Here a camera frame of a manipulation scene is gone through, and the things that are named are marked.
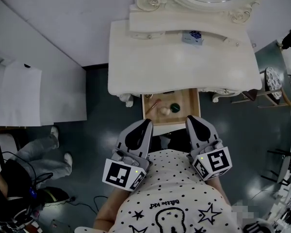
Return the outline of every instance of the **star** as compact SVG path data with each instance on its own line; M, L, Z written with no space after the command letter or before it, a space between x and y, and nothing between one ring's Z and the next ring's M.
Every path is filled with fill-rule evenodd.
M132 233L145 233L147 230L147 227L144 228L143 230L137 230L135 227L133 227L132 225L129 225L130 228L132 228Z
M213 222L214 222L214 217L221 214L221 212L214 212L212 210L212 203L211 203L211 206L209 207L208 210L206 211L203 211L203 210L199 210L199 212L203 215L203 217L199 220L198 223L202 222L202 221L205 221L205 220L208 220L212 225L213 225Z
M203 230L203 227L202 227L202 228L200 228L199 230L197 230L196 228L194 228L194 230L195 230L195 232L194 232L194 233L203 233L203 232L202 232L202 230Z
M136 218L137 218L137 221L138 221L139 218L143 218L143 217L144 217L144 215L141 215L142 211L141 211L141 212L136 212L136 211L135 211L135 214L136 214L136 215L134 215L134 216L132 216L132 217L136 217Z

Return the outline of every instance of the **gray pants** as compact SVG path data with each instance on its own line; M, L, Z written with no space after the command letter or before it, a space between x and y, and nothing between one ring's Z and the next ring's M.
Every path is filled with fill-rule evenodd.
M56 180L66 175L70 175L72 172L72 167L66 162L42 159L45 153L58 148L58 146L59 143L57 138L53 135L49 135L46 138L36 139L28 143L20 151L18 151L16 155L31 164L37 177L42 174L53 173L51 179ZM32 180L35 179L34 171L28 163L22 161L16 156L13 156L11 159L21 164L22 167L28 172ZM38 179L38 181L46 178L47 176L48 175L43 175Z

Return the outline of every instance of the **dark floor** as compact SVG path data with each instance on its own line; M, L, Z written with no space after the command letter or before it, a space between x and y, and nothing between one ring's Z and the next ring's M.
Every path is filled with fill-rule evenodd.
M291 88L287 81L285 64L275 43L270 44L257 54L260 70L273 67L281 77L288 96ZM132 108L126 108L118 97L107 90L108 70L87 71L87 116L84 122L58 123L60 129L60 151L50 155L61 158L64 152L73 156L73 172L69 177L48 182L65 190L70 196L76 196L77 202L86 203L93 208L93 197L108 196L112 187L101 181L104 162L110 157L119 133L131 123L142 119L140 99L135 99ZM274 190L270 181L262 179L260 174L266 167L280 168L280 159L267 154L267 150L280 148L289 150L291 144L291 116L289 107L258 109L257 104L269 103L259 98L256 102L231 104L231 98L211 102L210 93L200 93L201 115L217 129L223 144L228 146L233 168L220 179L231 202L249 201L259 191ZM28 128L30 140L43 137L50 126ZM273 203L271 193L261 192L254 198L259 212L263 216ZM97 199L98 206L104 198ZM86 206L70 204L50 206L39 216L42 229L50 232L52 219L77 226L92 227L95 214Z

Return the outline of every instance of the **carved table leg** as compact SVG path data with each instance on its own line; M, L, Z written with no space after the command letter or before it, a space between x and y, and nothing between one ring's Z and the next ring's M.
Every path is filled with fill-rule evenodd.
M217 103L219 102L219 98L227 98L227 97L234 97L234 96L237 96L241 93L241 91L238 91L238 92L232 92L232 93L228 93L228 94L219 94L219 93L215 93L213 96L212 96L212 102L214 103Z

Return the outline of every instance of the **shoe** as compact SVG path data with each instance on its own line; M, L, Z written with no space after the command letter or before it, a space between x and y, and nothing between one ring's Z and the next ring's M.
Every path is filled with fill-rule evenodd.
M72 156L70 153L65 153L64 162L66 162L69 166L72 167Z
M59 132L58 132L58 128L56 126L52 126L52 128L50 129L50 134L57 138L57 141L58 141L57 148L59 148L59 140L58 140Z

